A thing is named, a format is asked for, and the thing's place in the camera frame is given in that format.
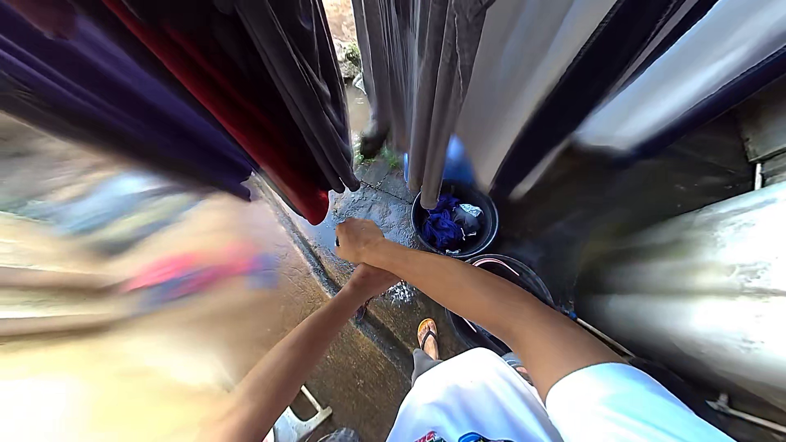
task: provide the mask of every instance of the printed graphic on shorts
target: printed graphic on shorts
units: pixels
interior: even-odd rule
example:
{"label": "printed graphic on shorts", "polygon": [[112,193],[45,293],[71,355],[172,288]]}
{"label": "printed graphic on shorts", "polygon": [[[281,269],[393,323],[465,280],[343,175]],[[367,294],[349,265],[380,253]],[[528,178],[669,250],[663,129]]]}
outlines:
{"label": "printed graphic on shorts", "polygon": [[467,433],[459,437],[458,442],[512,442],[512,440],[489,439],[488,437],[480,436],[478,433]]}
{"label": "printed graphic on shorts", "polygon": [[[421,437],[415,442],[445,442],[445,440],[442,437],[437,436],[437,433],[429,431],[425,436]],[[478,433],[467,433],[464,436],[459,437],[458,442],[512,442],[512,440],[489,439],[488,437],[483,437]]]}

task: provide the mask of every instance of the puddle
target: puddle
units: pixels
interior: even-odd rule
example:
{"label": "puddle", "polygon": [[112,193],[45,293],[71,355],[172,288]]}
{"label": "puddle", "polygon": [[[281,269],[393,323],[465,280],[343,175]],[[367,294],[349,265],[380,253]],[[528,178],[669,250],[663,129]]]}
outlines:
{"label": "puddle", "polygon": [[347,109],[349,111],[349,128],[352,131],[352,138],[355,139],[356,135],[365,128],[369,122],[369,98],[363,94],[362,90],[357,87],[347,84]]}

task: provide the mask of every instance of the white cloth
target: white cloth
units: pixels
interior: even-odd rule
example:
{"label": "white cloth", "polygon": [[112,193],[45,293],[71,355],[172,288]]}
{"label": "white cloth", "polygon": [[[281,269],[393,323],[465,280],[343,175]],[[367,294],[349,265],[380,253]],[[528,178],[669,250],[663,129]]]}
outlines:
{"label": "white cloth", "polygon": [[404,399],[388,442],[733,442],[644,372],[622,363],[578,370],[546,397],[484,348],[422,374]]}

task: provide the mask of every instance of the foot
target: foot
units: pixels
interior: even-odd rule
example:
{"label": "foot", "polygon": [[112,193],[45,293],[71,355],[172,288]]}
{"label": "foot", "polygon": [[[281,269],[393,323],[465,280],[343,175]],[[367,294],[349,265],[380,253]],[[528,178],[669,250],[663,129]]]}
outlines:
{"label": "foot", "polygon": [[434,319],[424,319],[417,327],[417,342],[420,344],[421,349],[434,360],[439,359],[439,348],[437,347],[436,335],[437,325]]}

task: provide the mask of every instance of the fist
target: fist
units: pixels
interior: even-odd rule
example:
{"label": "fist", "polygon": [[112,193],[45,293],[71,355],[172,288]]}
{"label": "fist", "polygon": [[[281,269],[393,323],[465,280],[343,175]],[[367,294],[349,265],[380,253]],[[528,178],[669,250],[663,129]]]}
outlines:
{"label": "fist", "polygon": [[352,263],[365,262],[366,253],[381,241],[382,230],[369,219],[348,218],[336,227],[336,255]]}

